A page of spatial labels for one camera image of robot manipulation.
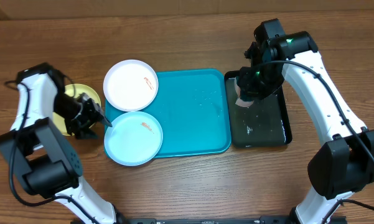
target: black cable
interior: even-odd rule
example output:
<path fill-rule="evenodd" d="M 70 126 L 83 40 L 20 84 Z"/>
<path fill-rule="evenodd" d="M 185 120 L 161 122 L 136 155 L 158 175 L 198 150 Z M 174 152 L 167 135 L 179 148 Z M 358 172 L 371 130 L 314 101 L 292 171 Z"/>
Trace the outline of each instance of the black cable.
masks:
<path fill-rule="evenodd" d="M 9 88 L 15 89 L 15 88 L 8 85 L 10 83 L 16 83 L 16 82 L 15 81 L 7 81 L 4 84 Z M 66 199 L 66 200 L 68 200 L 68 202 L 72 202 L 88 219 L 90 219 L 92 221 L 92 223 L 98 224 L 98 222 L 95 220 L 95 218 L 93 218 L 91 215 L 89 215 L 86 212 L 86 210 L 84 210 L 84 208 L 81 207 L 71 197 L 64 196 L 64 195 L 59 195 L 59 196 L 53 196 L 52 198 L 43 200 L 41 202 L 30 203 L 30 202 L 25 201 L 24 199 L 22 199 L 18 195 L 17 190 L 15 189 L 14 178 L 13 178 L 13 176 L 14 176 L 15 153 L 16 153 L 16 147 L 17 147 L 18 142 L 19 142 L 19 137 L 21 135 L 22 129 L 24 128 L 26 120 L 27 120 L 27 114 L 28 114 L 29 105 L 30 105 L 30 89 L 27 87 L 27 85 L 25 85 L 22 82 L 20 82 L 19 84 L 25 87 L 26 93 L 27 93 L 27 99 L 26 99 L 25 112 L 22 115 L 22 122 L 21 122 L 21 125 L 19 126 L 19 129 L 18 129 L 16 135 L 15 135 L 14 144 L 12 145 L 12 149 L 11 149 L 11 152 L 10 152 L 10 158 L 9 158 L 9 162 L 8 162 L 8 164 L 9 164 L 9 170 L 8 170 L 9 185 L 10 185 L 10 189 L 11 189 L 11 192 L 12 192 L 13 196 L 18 200 L 18 202 L 20 202 L 21 204 L 26 205 L 28 207 L 37 207 L 37 206 L 40 206 L 40 205 L 45 205 L 46 203 L 50 203 L 50 202 L 52 202 L 54 200 L 57 200 L 57 199 Z"/>
<path fill-rule="evenodd" d="M 313 74 L 313 76 L 318 78 L 318 80 L 321 82 L 321 84 L 323 84 L 323 86 L 327 90 L 329 96 L 331 97 L 332 101 L 334 102 L 334 104 L 336 106 L 336 109 L 339 112 L 340 116 L 342 117 L 342 120 L 343 120 L 344 124 L 346 125 L 347 129 L 352 133 L 353 137 L 358 141 L 359 145 L 364 149 L 367 156 L 370 158 L 370 160 L 374 164 L 374 157 L 373 157 L 372 153 L 369 151 L 369 149 L 367 148 L 365 143 L 360 139 L 358 134 L 351 127 L 351 124 L 350 124 L 349 120 L 346 118 L 346 116 L 344 115 L 343 110 L 340 107 L 339 102 L 336 99 L 336 96 L 334 95 L 334 93 L 330 89 L 328 83 L 321 77 L 321 75 L 319 73 L 315 72 L 313 69 L 311 69 L 311 68 L 309 68 L 305 65 L 302 65 L 300 63 L 293 62 L 293 61 L 288 61 L 288 60 L 275 60 L 275 61 L 271 61 L 271 62 L 264 62 L 264 63 L 261 63 L 259 65 L 255 65 L 254 67 L 252 67 L 252 69 L 260 68 L 260 67 L 265 66 L 265 65 L 276 64 L 276 63 L 281 63 L 281 64 L 286 64 L 287 63 L 287 64 L 295 65 L 297 67 L 303 68 L 304 70 L 307 70 L 309 73 Z M 371 206 L 371 205 L 367 205 L 367 204 L 364 204 L 362 202 L 358 202 L 358 201 L 355 201 L 355 200 L 342 199 L 342 200 L 338 200 L 335 203 L 335 205 L 329 210 L 329 212 L 326 214 L 326 216 L 322 219 L 322 224 L 325 224 L 327 219 L 336 211 L 336 209 L 339 207 L 339 205 L 342 205 L 343 203 L 354 203 L 355 205 L 359 205 L 361 207 L 364 207 L 364 208 L 367 208 L 367 209 L 370 209 L 370 210 L 374 211 L 374 207 Z"/>
<path fill-rule="evenodd" d="M 72 96 L 72 98 L 74 98 L 75 96 L 76 96 L 76 87 L 75 87 L 75 82 L 69 77 L 69 76 L 67 76 L 67 75 L 65 75 L 65 74 L 63 74 L 63 76 L 67 79 L 67 80 L 69 80 L 69 82 L 70 82 L 70 84 L 72 84 L 72 86 L 73 86 L 73 96 Z"/>

